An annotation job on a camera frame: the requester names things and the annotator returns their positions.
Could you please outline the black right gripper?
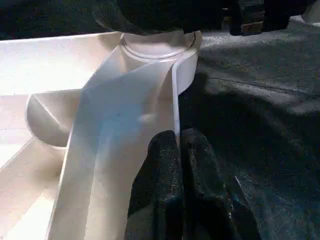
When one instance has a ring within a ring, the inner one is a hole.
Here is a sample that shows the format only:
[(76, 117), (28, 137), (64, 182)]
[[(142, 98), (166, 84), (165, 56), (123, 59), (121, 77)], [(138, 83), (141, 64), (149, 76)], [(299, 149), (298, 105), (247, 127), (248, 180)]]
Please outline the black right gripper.
[(285, 29), (294, 9), (290, 0), (226, 0), (224, 13), (233, 36)]

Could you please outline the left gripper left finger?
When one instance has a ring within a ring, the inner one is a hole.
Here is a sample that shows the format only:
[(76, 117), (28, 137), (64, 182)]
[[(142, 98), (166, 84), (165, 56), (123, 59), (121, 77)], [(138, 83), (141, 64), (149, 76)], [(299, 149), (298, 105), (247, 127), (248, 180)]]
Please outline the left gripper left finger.
[(126, 240), (180, 240), (184, 230), (184, 186), (176, 136), (155, 135), (130, 193)]

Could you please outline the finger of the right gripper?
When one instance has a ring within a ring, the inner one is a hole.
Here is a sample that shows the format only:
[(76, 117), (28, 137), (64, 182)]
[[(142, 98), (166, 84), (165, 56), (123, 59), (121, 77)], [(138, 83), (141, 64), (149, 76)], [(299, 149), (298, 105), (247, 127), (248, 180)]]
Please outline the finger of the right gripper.
[(122, 15), (144, 33), (220, 30), (223, 0), (118, 0)]

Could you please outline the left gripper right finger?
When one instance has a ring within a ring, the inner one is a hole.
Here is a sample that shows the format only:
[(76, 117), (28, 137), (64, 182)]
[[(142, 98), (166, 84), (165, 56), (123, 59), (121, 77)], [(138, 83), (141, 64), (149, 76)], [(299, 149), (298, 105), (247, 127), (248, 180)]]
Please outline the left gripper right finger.
[(259, 240), (257, 220), (236, 177), (222, 173), (220, 160), (195, 128), (180, 134), (188, 240)]

